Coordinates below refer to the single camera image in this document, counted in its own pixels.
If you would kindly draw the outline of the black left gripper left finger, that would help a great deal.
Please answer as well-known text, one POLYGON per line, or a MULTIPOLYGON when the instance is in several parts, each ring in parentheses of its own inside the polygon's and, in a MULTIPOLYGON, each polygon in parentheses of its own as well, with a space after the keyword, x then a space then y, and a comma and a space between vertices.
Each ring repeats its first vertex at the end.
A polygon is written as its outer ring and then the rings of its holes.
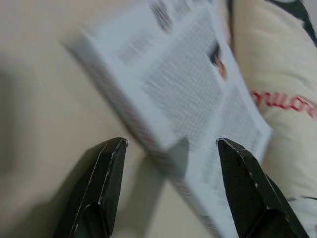
POLYGON ((128 141, 115 137, 88 149, 73 170, 72 191, 55 238, 112 236, 128 141))

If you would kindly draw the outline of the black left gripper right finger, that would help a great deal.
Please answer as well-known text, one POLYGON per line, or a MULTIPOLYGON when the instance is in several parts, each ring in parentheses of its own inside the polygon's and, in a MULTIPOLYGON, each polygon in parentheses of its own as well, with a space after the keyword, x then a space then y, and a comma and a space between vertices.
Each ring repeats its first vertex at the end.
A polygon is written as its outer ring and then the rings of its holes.
POLYGON ((308 237, 285 196, 252 153, 227 138, 219 138, 217 147, 238 237, 308 237))

